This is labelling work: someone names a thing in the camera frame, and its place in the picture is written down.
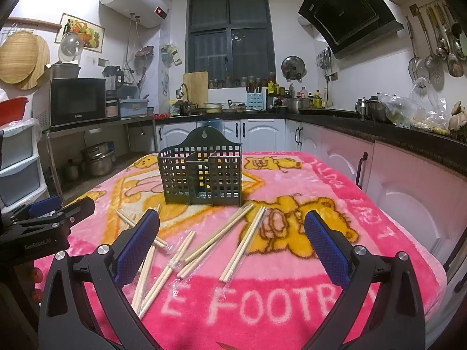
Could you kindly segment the hanging steel ladle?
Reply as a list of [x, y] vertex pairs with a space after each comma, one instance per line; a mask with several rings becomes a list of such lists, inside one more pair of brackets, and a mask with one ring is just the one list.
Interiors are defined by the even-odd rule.
[[457, 58], [457, 55], [454, 51], [454, 43], [451, 38], [451, 34], [449, 31], [449, 27], [447, 25], [447, 21], [445, 19], [444, 13], [442, 12], [441, 7], [439, 4], [435, 4], [435, 9], [439, 16], [439, 21], [442, 26], [442, 30], [444, 32], [444, 37], [446, 37], [447, 45], [448, 45], [448, 56], [447, 56], [447, 69], [449, 74], [452, 77], [460, 78], [464, 75], [463, 65], [461, 61]]

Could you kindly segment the chopstick pair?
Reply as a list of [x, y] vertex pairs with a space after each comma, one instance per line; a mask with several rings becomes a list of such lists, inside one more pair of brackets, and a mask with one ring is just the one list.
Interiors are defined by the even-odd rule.
[[178, 279], [185, 279], [188, 278], [188, 276], [194, 272], [199, 265], [203, 262], [206, 256], [208, 256], [209, 252], [215, 247], [217, 242], [212, 243], [206, 250], [204, 250], [200, 255], [198, 255], [193, 261], [190, 263], [186, 264], [182, 270], [180, 270], [179, 273], [177, 273], [177, 278]]
[[116, 211], [116, 214], [119, 217], [119, 219], [121, 219], [125, 224], [135, 229], [135, 235], [137, 239], [144, 239], [146, 243], [148, 243], [149, 240], [151, 239], [153, 245], [160, 247], [161, 249], [169, 248], [169, 244], [166, 241], [159, 239], [151, 231], [151, 227], [149, 223], [137, 224], [133, 219], [131, 219], [129, 216], [127, 216], [125, 213], [119, 210]]
[[223, 227], [218, 229], [218, 231], [214, 235], [212, 235], [203, 243], [198, 245], [197, 248], [191, 251], [188, 255], [185, 255], [182, 258], [182, 262], [190, 263], [194, 261], [200, 254], [202, 254], [202, 252], [204, 252], [211, 245], [220, 240], [231, 228], [234, 227], [235, 224], [237, 224], [238, 221], [240, 221], [250, 210], [252, 210], [253, 207], [253, 203], [249, 203], [242, 206], [236, 213], [234, 213], [232, 217], [229, 218], [229, 220]]
[[188, 249], [195, 235], [196, 232], [193, 230], [188, 232], [188, 235], [186, 235], [181, 244], [178, 246], [175, 254], [172, 256], [169, 263], [162, 270], [161, 274], [158, 276], [153, 286], [150, 288], [147, 296], [142, 301], [142, 307], [138, 313], [140, 319], [142, 319], [147, 313], [147, 311], [149, 311], [152, 303], [157, 298], [158, 294], [161, 292], [161, 289], [163, 289], [167, 280], [170, 278], [172, 271], [175, 270], [177, 264], [184, 256], [185, 251]]
[[231, 279], [232, 275], [234, 275], [235, 269], [237, 268], [241, 257], [244, 255], [249, 243], [251, 242], [251, 239], [255, 235], [256, 230], [257, 230], [261, 220], [264, 217], [265, 211], [266, 211], [265, 207], [260, 207], [259, 208], [256, 216], [253, 219], [253, 222], [250, 224], [247, 232], [245, 233], [244, 237], [242, 238], [240, 244], [238, 245], [238, 248], [236, 249], [234, 255], [229, 260], [229, 263], [227, 264], [227, 267], [224, 269], [224, 271], [221, 274], [221, 277], [219, 278], [219, 280], [222, 283], [228, 283], [229, 280]]
[[147, 277], [150, 274], [157, 246], [164, 247], [165, 244], [161, 243], [158, 237], [155, 237], [142, 263], [141, 272], [139, 273], [139, 279], [135, 288], [135, 294], [133, 295], [133, 299], [131, 302], [131, 306], [133, 307], [133, 310], [136, 314], [139, 313], [142, 304], [142, 294], [144, 292], [144, 288], [147, 282]]

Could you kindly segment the metal shelf rack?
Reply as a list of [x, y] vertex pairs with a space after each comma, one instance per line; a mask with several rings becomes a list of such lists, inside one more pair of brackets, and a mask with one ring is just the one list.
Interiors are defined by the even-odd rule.
[[39, 142], [47, 195], [71, 202], [156, 149], [148, 115], [47, 129]]

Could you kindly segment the blue dish tray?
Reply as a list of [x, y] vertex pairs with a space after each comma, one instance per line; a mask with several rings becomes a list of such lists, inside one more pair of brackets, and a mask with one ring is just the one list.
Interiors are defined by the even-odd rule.
[[121, 118], [146, 116], [147, 110], [147, 99], [121, 99], [119, 101], [119, 116]]

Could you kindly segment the hanging pot lid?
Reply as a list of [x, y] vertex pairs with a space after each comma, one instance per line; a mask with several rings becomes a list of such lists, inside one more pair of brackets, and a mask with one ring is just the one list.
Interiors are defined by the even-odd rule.
[[287, 81], [302, 81], [307, 74], [304, 61], [298, 56], [286, 57], [281, 64], [281, 71]]

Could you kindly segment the dark green utensil basket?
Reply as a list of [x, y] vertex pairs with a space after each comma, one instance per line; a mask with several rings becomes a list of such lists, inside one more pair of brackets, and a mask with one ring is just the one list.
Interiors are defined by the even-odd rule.
[[242, 148], [214, 127], [197, 127], [158, 153], [165, 202], [242, 205]]

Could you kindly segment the white water heater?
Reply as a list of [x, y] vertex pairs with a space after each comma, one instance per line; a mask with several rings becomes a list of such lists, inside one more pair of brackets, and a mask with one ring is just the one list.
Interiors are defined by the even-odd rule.
[[147, 29], [161, 25], [169, 15], [163, 0], [100, 0], [100, 3]]

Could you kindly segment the clear plastic bag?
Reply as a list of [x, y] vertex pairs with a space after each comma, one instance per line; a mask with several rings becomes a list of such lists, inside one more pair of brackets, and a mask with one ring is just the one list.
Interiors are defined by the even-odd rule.
[[447, 102], [440, 98], [427, 78], [418, 78], [405, 96], [379, 93], [386, 117], [397, 127], [415, 128], [448, 135]]

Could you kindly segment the hanging slotted spoon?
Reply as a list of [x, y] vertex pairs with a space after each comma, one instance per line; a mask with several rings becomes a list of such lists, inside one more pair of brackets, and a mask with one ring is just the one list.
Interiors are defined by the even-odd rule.
[[419, 7], [416, 4], [412, 4], [409, 7], [412, 15], [414, 17], [417, 17], [420, 23], [420, 26], [423, 30], [425, 40], [427, 42], [427, 47], [429, 51], [429, 55], [425, 58], [424, 64], [425, 67], [428, 70], [428, 73], [430, 75], [430, 80], [433, 86], [435, 86], [437, 89], [441, 88], [441, 83], [443, 81], [443, 73], [442, 73], [442, 62], [441, 59], [433, 52], [433, 48], [431, 45], [431, 40], [427, 32], [427, 26], [425, 24], [425, 21], [423, 19], [422, 14], [419, 11]]

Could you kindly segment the blue knife block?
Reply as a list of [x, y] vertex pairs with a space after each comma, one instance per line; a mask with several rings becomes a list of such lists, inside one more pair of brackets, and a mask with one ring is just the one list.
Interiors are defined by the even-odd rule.
[[246, 95], [248, 110], [262, 111], [264, 109], [264, 97], [262, 93], [248, 93]]

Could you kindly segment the hanging strainer ladle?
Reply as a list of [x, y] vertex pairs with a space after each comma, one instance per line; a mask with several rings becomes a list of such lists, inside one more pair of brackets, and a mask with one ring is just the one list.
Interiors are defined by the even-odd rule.
[[416, 54], [416, 47], [415, 47], [415, 42], [414, 42], [412, 25], [408, 19], [408, 16], [405, 17], [405, 22], [407, 25], [408, 36], [410, 38], [411, 46], [412, 46], [412, 57], [408, 62], [408, 72], [409, 72], [409, 76], [412, 79], [412, 81], [416, 81], [419, 78], [418, 71], [421, 67], [421, 58], [418, 57]]

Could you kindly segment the red plastic basin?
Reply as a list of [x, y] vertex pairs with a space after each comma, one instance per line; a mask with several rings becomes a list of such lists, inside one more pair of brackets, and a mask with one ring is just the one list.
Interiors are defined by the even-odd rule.
[[14, 121], [21, 121], [24, 117], [27, 97], [17, 97], [0, 103], [0, 126], [3, 127]]

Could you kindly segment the steel kettle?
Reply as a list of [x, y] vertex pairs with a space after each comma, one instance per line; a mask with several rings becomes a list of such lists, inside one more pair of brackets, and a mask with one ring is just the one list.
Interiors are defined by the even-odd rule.
[[356, 112], [362, 120], [372, 120], [379, 123], [387, 121], [386, 109], [376, 95], [371, 96], [369, 99], [365, 97], [357, 99]]

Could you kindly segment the glass pot lid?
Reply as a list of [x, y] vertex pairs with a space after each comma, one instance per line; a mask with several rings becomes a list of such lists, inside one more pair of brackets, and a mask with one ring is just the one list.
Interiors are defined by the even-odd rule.
[[68, 32], [62, 37], [59, 45], [59, 61], [77, 61], [84, 49], [82, 38], [76, 32]]

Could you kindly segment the round bamboo tray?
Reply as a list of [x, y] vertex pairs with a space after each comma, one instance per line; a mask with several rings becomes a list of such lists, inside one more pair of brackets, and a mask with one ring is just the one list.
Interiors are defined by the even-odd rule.
[[1, 81], [20, 90], [34, 89], [49, 62], [50, 50], [41, 36], [16, 32], [1, 45]]

